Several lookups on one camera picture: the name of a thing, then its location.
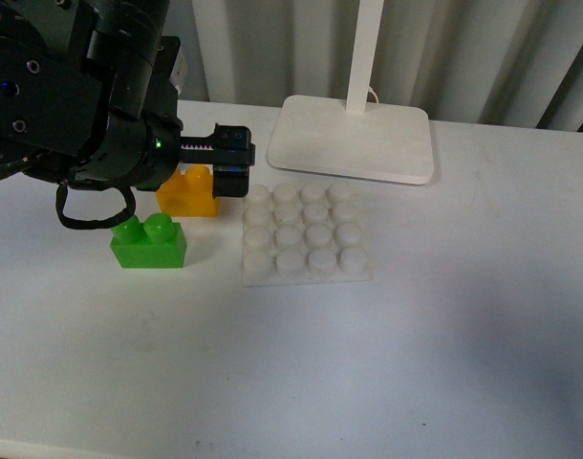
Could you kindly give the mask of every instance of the toy block stud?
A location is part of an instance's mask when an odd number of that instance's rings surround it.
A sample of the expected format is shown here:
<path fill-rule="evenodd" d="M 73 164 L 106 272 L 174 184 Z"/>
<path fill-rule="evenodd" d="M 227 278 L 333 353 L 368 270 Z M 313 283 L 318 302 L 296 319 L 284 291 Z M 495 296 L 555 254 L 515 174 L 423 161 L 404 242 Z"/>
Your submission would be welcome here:
<path fill-rule="evenodd" d="M 213 176 L 203 164 L 183 175 L 179 169 L 156 191 L 160 210 L 174 217 L 216 217 L 219 197 L 213 198 Z"/>
<path fill-rule="evenodd" d="M 123 268 L 182 268 L 185 241 L 180 223 L 165 213 L 139 222 L 136 215 L 111 229 L 111 250 Z"/>

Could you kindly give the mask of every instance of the green toy block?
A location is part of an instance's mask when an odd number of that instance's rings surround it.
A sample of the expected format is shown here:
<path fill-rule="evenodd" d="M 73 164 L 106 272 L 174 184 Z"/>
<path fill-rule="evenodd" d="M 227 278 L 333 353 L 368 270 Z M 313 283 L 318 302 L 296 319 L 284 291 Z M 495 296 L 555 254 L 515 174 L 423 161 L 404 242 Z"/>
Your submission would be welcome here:
<path fill-rule="evenodd" d="M 165 213 L 154 213 L 139 222 L 133 215 L 111 229 L 111 250 L 123 268 L 182 268 L 185 241 L 180 223 Z"/>

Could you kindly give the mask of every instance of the yellow toy block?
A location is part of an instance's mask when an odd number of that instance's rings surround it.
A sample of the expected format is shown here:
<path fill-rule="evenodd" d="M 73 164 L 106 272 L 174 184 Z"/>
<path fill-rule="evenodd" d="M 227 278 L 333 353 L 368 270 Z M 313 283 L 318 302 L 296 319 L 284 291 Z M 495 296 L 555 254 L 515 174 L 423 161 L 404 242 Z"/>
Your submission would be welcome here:
<path fill-rule="evenodd" d="M 213 198 L 213 176 L 203 164 L 194 164 L 185 174 L 177 168 L 156 191 L 162 212 L 173 217 L 216 217 L 219 197 Z"/>

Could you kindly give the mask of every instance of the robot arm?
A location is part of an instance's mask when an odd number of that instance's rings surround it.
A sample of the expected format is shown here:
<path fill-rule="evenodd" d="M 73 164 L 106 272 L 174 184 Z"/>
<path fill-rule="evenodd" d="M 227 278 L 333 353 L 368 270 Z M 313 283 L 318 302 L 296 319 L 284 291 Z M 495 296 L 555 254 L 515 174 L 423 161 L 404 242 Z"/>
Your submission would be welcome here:
<path fill-rule="evenodd" d="M 23 172 L 59 184 L 66 227 L 121 223 L 135 210 L 130 187 L 158 189 L 179 162 L 213 164 L 214 196 L 248 191 L 246 127 L 181 136 L 170 82 L 180 43 L 161 37 L 168 3 L 0 0 L 0 180 Z M 70 219 L 68 188 L 116 188 L 126 208 L 104 221 Z"/>

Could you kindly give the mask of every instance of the lamp base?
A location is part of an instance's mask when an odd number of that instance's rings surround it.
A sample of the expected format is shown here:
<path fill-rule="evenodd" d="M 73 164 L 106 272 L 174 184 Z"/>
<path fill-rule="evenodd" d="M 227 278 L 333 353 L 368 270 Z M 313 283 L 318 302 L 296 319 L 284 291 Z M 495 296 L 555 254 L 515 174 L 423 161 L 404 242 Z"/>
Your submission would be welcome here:
<path fill-rule="evenodd" d="M 424 185 L 434 174 L 427 114 L 419 108 L 366 103 L 347 112 L 345 100 L 290 96 L 268 150 L 274 167 Z"/>

